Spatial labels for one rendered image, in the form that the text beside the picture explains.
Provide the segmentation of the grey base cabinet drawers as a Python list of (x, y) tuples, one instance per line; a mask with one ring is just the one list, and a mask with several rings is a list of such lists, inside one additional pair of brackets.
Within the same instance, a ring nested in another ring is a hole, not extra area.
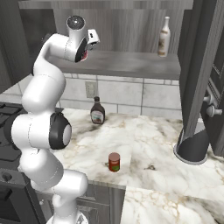
[(89, 224), (120, 224), (125, 192), (124, 185), (91, 181), (85, 194), (76, 200), (77, 207)]

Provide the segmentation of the brown syrup bottle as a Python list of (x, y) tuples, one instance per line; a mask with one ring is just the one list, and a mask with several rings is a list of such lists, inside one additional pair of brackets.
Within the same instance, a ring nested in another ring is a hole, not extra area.
[(91, 120), (94, 124), (103, 124), (105, 121), (105, 109), (100, 103), (100, 97), (94, 98), (94, 106), (90, 111)]

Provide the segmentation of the white tall bottle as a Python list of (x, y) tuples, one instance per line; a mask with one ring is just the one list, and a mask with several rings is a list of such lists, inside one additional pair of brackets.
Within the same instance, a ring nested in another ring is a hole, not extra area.
[(157, 55), (159, 57), (166, 57), (168, 54), (170, 37), (171, 37), (169, 21), (170, 21), (169, 17), (164, 18), (164, 26), (159, 34), (158, 49), (157, 49)]

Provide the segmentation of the black hob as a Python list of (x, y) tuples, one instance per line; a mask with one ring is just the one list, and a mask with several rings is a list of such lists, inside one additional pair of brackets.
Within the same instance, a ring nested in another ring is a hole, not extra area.
[(42, 170), (44, 163), (51, 162), (50, 168), (57, 164), (48, 150), (61, 150), (68, 145), (71, 125), (62, 113), (48, 109), (13, 115), (6, 121), (3, 132), (13, 147), (21, 150), (19, 168), (29, 175)]

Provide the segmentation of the red can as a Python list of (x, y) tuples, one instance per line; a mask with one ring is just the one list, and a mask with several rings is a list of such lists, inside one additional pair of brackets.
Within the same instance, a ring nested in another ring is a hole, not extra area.
[(120, 170), (120, 155), (116, 152), (112, 152), (108, 155), (108, 168), (112, 172), (118, 172)]

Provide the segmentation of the white door knob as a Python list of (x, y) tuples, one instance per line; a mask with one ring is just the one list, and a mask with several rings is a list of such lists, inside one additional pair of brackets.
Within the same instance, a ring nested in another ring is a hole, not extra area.
[(203, 101), (206, 102), (208, 105), (211, 105), (214, 102), (214, 97), (212, 95), (206, 96)]
[(210, 116), (210, 117), (213, 117), (213, 116), (216, 116), (216, 115), (221, 115), (222, 114), (222, 110), (221, 109), (217, 109), (214, 107), (214, 105), (208, 107), (206, 109), (206, 113)]

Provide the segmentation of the dark round container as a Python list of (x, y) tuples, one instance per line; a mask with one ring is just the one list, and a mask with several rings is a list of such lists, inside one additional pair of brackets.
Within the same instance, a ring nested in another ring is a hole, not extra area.
[(207, 161), (208, 145), (209, 140), (205, 129), (188, 138), (185, 138), (184, 131), (181, 130), (178, 142), (173, 147), (173, 153), (186, 164), (202, 165)]

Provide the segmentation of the black oven front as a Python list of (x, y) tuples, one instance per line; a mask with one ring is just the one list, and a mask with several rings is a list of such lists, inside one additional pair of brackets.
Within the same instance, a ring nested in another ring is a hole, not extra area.
[(0, 224), (46, 224), (37, 194), (22, 172), (0, 168)]

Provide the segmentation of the grey wooden wall cabinet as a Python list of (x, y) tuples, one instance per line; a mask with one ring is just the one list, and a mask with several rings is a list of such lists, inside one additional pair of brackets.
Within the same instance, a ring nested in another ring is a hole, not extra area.
[[(66, 20), (80, 15), (95, 29), (100, 43), (87, 59), (50, 61), (66, 73), (176, 80), (180, 75), (179, 37), (185, 10), (193, 0), (23, 0), (23, 10), (53, 11), (57, 32), (67, 34)], [(166, 57), (158, 56), (159, 34), (169, 17)]]

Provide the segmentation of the wall socket plate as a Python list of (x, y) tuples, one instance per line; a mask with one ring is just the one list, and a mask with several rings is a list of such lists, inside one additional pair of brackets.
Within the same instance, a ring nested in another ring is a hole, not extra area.
[(97, 95), (97, 83), (92, 81), (86, 81), (85, 86), (87, 98), (94, 98)]

